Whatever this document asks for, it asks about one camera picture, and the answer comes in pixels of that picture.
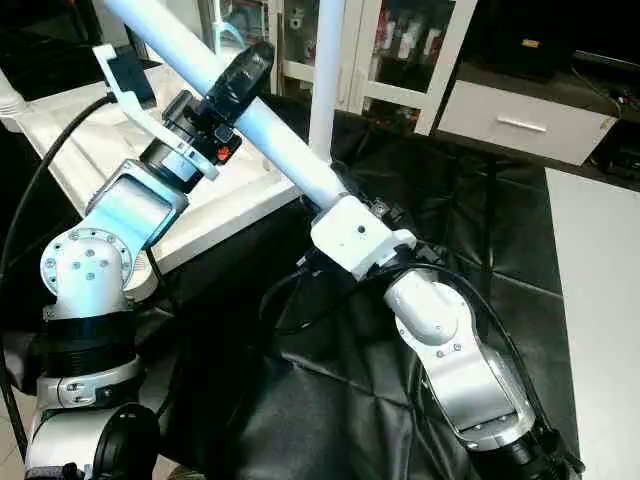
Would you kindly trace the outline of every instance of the red button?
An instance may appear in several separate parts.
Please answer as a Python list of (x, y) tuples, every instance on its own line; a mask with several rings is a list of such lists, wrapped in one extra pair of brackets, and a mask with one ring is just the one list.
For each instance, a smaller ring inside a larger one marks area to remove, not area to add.
[(229, 150), (229, 147), (222, 147), (218, 150), (218, 160), (221, 162), (226, 162), (230, 156), (231, 150)]

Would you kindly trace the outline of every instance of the white cabinet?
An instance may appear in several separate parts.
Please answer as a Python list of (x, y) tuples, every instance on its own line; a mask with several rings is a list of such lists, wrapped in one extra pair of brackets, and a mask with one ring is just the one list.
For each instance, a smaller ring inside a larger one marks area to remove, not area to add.
[(581, 165), (615, 118), (458, 80), (438, 130)]
[[(336, 107), (429, 134), (477, 0), (347, 0)], [(282, 84), (310, 100), (318, 0), (269, 0)]]

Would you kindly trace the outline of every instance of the white pole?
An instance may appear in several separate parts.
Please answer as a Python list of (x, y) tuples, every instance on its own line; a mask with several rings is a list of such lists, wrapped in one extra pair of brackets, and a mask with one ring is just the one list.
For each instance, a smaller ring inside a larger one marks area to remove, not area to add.
[(321, 0), (318, 15), (309, 146), (316, 155), (327, 162), (331, 162), (333, 114), (340, 76), (344, 7), (345, 0)]
[[(164, 6), (155, 0), (105, 0), (105, 4), (201, 95), (213, 86), (222, 63)], [(251, 103), (236, 127), (319, 207), (331, 207), (346, 193), (327, 163), (260, 99)]]

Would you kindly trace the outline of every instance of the white clamp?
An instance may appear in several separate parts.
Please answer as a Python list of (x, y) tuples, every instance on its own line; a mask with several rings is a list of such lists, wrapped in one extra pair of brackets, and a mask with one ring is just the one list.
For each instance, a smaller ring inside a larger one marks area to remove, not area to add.
[(311, 228), (314, 245), (360, 280), (377, 264), (396, 254), (395, 247), (413, 250), (416, 238), (408, 230), (390, 230), (356, 197), (341, 198)]
[(218, 176), (218, 169), (214, 164), (171, 130), (164, 127), (160, 122), (154, 120), (151, 115), (147, 115), (140, 106), (138, 97), (136, 97), (134, 92), (123, 92), (120, 89), (118, 80), (109, 66), (109, 60), (117, 58), (117, 54), (113, 46), (105, 44), (100, 45), (99, 47), (94, 47), (93, 54), (96, 56), (107, 83), (109, 84), (109, 87), (111, 87), (113, 94), (118, 99), (118, 104), (124, 114), (138, 127), (149, 132), (187, 162), (192, 164), (195, 168), (200, 170), (206, 178), (214, 180)]

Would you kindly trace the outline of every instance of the black cable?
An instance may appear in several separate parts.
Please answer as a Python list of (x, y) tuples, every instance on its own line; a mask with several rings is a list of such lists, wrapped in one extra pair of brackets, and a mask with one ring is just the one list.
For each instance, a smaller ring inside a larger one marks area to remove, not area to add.
[[(18, 202), (18, 206), (16, 207), (13, 218), (11, 219), (11, 223), (9, 224), (9, 229), (7, 230), (7, 236), (5, 237), (4, 246), (2, 247), (2, 254), (0, 256), (0, 289), (5, 282), (5, 277), (7, 273), (7, 265), (9, 264), (9, 254), (11, 253), (12, 246), (16, 240), (16, 234), (18, 231), (18, 225), (20, 223), (20, 219), (25, 211), (29, 200), (31, 200), (31, 196), (37, 186), (38, 182), (43, 178), (45, 172), (49, 169), (49, 165), (55, 158), (56, 154), (64, 144), (64, 142), (71, 136), (73, 131), (78, 128), (78, 126), (86, 120), (86, 118), (91, 115), (93, 112), (98, 110), (100, 107), (107, 105), (108, 103), (114, 103), (116, 101), (115, 95), (112, 93), (108, 93), (106, 96), (96, 100), (91, 105), (82, 110), (77, 117), (75, 117), (69, 125), (67, 125), (62, 133), (56, 138), (53, 142), (53, 145), (49, 148), (47, 153), (42, 157), (42, 161), (36, 168), (35, 173), (31, 177), (27, 188), (25, 188), (20, 201)], [(18, 448), (20, 449), (20, 455), (22, 455), (22, 459), (24, 460), (27, 453), (27, 434), (25, 433), (24, 426), (22, 425), (22, 419), (20, 418), (20, 411), (18, 410), (18, 406), (16, 404), (15, 396), (13, 395), (13, 390), (11, 389), (11, 381), (9, 380), (9, 372), (7, 369), (7, 361), (4, 355), (4, 345), (2, 343), (2, 329), (0, 329), (0, 388), (2, 389), (2, 396), (4, 397), (4, 402), (7, 406), (7, 412), (9, 413), (9, 418), (11, 419), (11, 426), (13, 427), (13, 434), (16, 437), (16, 441), (18, 443)]]
[[(158, 280), (158, 286), (160, 287), (160, 291), (166, 297), (167, 301), (171, 305), (171, 310), (172, 310), (171, 313), (175, 316), (180, 311), (180, 305), (176, 300), (176, 298), (171, 293), (171, 290), (167, 285), (164, 275), (160, 271), (160, 267), (158, 266), (158, 262), (156, 261), (156, 257), (153, 255), (151, 248), (145, 249), (145, 253), (147, 254), (147, 258), (149, 259), (149, 265), (151, 265), (151, 270), (153, 271), (153, 274), (156, 276), (156, 279)], [(167, 395), (164, 397), (164, 400), (162, 400), (162, 403), (158, 407), (158, 410), (156, 410), (156, 419), (158, 420), (160, 420), (160, 418), (165, 414), (165, 412), (167, 411), (167, 408), (169, 408), (169, 405), (171, 405), (171, 402), (175, 397), (175, 394), (177, 391), (176, 387), (180, 377), (182, 376), (182, 370), (184, 368), (186, 350), (187, 350), (186, 346), (182, 348), (182, 350), (180, 350), (180, 352), (178, 353), (178, 356), (176, 357), (176, 361), (173, 364), (173, 369), (171, 370), (171, 377), (169, 378), (169, 385), (167, 386)]]
[(151, 248), (145, 249), (144, 253), (147, 254), (147, 258), (149, 259), (149, 265), (151, 265), (151, 270), (158, 280), (158, 286), (160, 287), (160, 292), (165, 296), (169, 305), (171, 306), (171, 313), (177, 315), (180, 311), (180, 304), (178, 300), (171, 293), (171, 289), (164, 278), (164, 275), (160, 271), (160, 267), (158, 266), (158, 262), (156, 261), (156, 257), (153, 255)]
[[(298, 280), (300, 279), (300, 277), (306, 273), (309, 273), (310, 270), (306, 267), (306, 266), (302, 266), (300, 268), (298, 268), (298, 270), (294, 271), (293, 273), (290, 273), (289, 275), (287, 275), (286, 277), (281, 278), (280, 280), (278, 280), (276, 283), (274, 283), (271, 287), (269, 287), (269, 290), (267, 290), (267, 292), (262, 296), (262, 299), (260, 300), (260, 307), (258, 308), (258, 320), (260, 321), (260, 325), (263, 324), (263, 320), (264, 320), (264, 312), (267, 308), (267, 306), (271, 303), (271, 300), (273, 299), (273, 297), (286, 285), (288, 285), (289, 283), (293, 282), (294, 280)], [(276, 335), (287, 335), (286, 329), (281, 329), (276, 327), (274, 329), (274, 333)]]
[[(511, 335), (509, 334), (504, 324), (502, 323), (500, 316), (495, 311), (495, 309), (491, 306), (491, 304), (484, 298), (484, 296), (471, 284), (471, 282), (469, 282), (469, 280), (467, 280), (464, 276), (454, 272), (453, 270), (447, 268), (444, 265), (426, 263), (426, 262), (410, 262), (410, 263), (403, 263), (401, 265), (394, 265), (391, 267), (383, 268), (377, 272), (370, 274), (367, 278), (361, 280), (358, 284), (356, 284), (355, 287), (353, 287), (351, 290), (345, 293), (342, 297), (340, 297), (336, 302), (334, 302), (331, 306), (325, 309), (321, 314), (313, 317), (311, 320), (300, 323), (294, 327), (278, 328), (274, 333), (275, 335), (279, 335), (279, 336), (297, 335), (317, 325), (325, 318), (328, 318), (332, 313), (334, 313), (340, 307), (342, 307), (342, 305), (347, 300), (349, 300), (354, 294), (359, 292), (365, 286), (373, 283), (374, 281), (380, 280), (382, 278), (398, 275), (411, 269), (426, 269), (426, 270), (443, 273), (446, 276), (450, 277), (453, 283), (455, 283), (459, 287), (464, 288), (465, 290), (468, 291), (468, 293), (470, 293), (473, 296), (473, 300), (475, 300), (482, 307), (485, 313), (487, 313), (489, 317), (489, 321), (491, 322), (492, 326), (496, 329), (496, 331), (498, 332), (498, 335), (505, 342), (507, 351), (509, 355), (512, 357), (516, 370), (518, 371), (518, 374), (522, 380), (522, 383), (524, 384), (527, 397), (529, 398), (529, 401), (531, 402), (531, 406), (534, 412), (536, 413), (536, 416), (540, 420), (543, 429), (547, 432), (551, 431), (552, 430), (551, 423), (549, 422), (549, 418), (547, 417), (547, 414), (542, 406), (542, 402), (540, 401), (540, 397), (538, 396), (538, 393), (535, 389), (533, 380), (529, 375), (527, 367), (524, 363), (524, 359), (522, 358), (522, 354), (520, 353), (517, 345), (515, 344), (515, 342), (511, 338)], [(301, 271), (297, 270), (296, 272), (288, 275), (287, 277), (284, 277), (279, 282), (277, 282), (273, 287), (271, 287), (267, 292), (267, 293), (270, 293), (269, 298), (268, 299), (266, 298), (267, 297), (266, 294), (265, 294), (265, 297), (263, 297), (263, 301), (261, 302), (260, 313), (262, 314), (264, 310), (264, 306), (273, 297), (273, 295), (277, 293), (277, 291), (280, 288), (282, 288), (284, 285), (291, 282), (295, 278), (298, 278), (298, 276), (300, 275), (301, 275)]]

